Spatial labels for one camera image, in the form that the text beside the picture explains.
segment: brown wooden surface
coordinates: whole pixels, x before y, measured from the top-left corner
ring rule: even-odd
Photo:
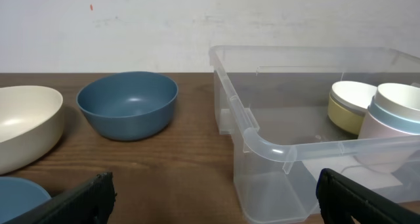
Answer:
[[[103,171],[118,192],[109,223],[246,223],[233,186],[233,144],[215,122],[213,74],[168,74],[179,86],[173,122],[143,141],[96,134],[76,106],[77,92],[106,74],[0,74],[0,87],[43,85],[64,97],[66,128],[38,161],[10,176],[30,179],[52,195]],[[405,204],[420,212],[420,203]],[[311,215],[305,223],[323,223]]]

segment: white wall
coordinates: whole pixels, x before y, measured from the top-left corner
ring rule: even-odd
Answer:
[[[420,1],[0,0],[0,72],[209,72],[213,45],[420,56]]]

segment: clear plastic bin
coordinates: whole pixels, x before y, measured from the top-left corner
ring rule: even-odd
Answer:
[[[384,48],[213,47],[215,114],[234,142],[234,183],[250,223],[295,223],[316,213],[322,168],[394,201],[420,200],[420,136],[357,140],[330,122],[336,81],[420,83],[420,59]],[[355,155],[415,151],[393,173]]]

